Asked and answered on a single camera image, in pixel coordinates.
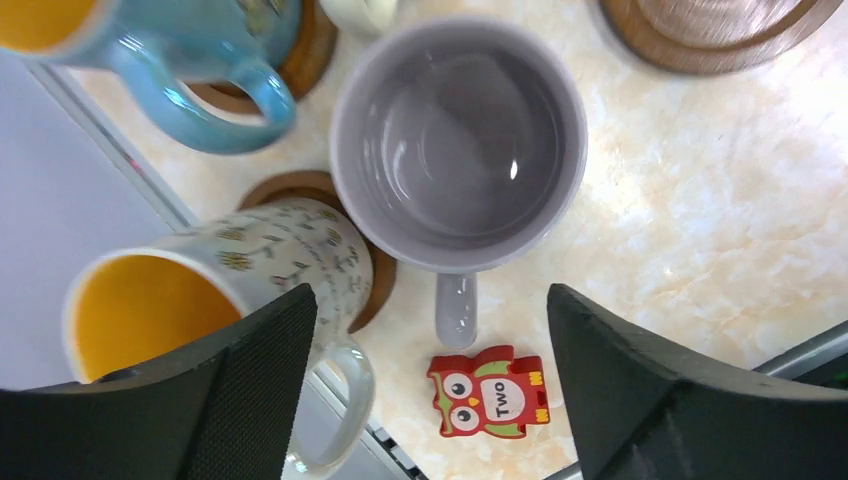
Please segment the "cream white mug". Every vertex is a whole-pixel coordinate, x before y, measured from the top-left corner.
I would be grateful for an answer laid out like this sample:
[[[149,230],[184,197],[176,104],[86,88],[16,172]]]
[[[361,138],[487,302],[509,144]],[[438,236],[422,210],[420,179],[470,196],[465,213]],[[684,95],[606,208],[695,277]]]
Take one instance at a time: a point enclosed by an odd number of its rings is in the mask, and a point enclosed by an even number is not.
[[[377,37],[394,24],[398,0],[320,0],[329,19],[342,31]]]

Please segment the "white floral family mug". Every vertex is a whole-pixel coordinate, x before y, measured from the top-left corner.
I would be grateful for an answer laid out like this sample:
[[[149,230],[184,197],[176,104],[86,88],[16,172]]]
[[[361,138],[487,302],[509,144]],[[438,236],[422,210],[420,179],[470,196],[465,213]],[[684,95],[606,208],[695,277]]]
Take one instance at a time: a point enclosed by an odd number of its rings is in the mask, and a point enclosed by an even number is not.
[[[375,398],[373,367],[351,337],[369,309],[376,257],[338,207],[304,195],[278,199],[145,246],[111,252],[73,281],[63,343],[85,383],[227,327],[301,285],[317,301],[306,367],[344,375],[348,406],[319,455],[293,445],[284,473],[327,479],[350,457]]]

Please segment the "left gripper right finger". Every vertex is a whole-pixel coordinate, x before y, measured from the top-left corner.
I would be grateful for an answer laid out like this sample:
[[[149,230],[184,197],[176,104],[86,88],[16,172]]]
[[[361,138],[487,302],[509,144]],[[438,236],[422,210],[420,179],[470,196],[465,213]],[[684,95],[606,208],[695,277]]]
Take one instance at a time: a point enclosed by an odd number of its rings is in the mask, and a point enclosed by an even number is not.
[[[586,479],[843,479],[847,394],[740,369],[564,284],[551,344]]]

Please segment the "blue butterfly mug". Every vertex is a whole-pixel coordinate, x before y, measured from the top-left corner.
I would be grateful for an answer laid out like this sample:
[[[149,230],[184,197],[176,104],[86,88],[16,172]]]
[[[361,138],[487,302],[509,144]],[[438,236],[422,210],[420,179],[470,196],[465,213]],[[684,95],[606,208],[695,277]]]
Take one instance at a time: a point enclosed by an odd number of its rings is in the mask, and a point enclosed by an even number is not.
[[[147,117],[194,150],[243,154],[293,126],[296,101],[277,72],[302,19],[299,1],[4,1],[1,50],[117,74]],[[187,93],[229,82],[261,125],[220,118]]]

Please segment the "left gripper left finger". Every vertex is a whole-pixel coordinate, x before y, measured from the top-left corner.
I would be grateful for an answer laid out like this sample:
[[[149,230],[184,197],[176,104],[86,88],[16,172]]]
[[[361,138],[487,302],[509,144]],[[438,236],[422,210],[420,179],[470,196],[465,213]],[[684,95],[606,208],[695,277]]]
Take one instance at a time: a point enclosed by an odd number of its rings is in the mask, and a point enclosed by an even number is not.
[[[317,320],[300,285],[90,383],[1,394],[5,479],[278,479]]]

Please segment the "lilac ribbed mug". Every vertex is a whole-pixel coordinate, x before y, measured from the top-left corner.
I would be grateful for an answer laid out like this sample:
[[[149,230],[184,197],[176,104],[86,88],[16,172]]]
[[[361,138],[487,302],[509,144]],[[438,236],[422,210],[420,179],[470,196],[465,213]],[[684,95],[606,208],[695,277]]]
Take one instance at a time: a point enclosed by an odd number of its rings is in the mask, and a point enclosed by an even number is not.
[[[369,46],[337,100],[331,175],[361,232],[437,277],[435,330],[477,335],[479,273],[537,245],[573,201],[588,128],[542,38],[482,15],[437,17]]]

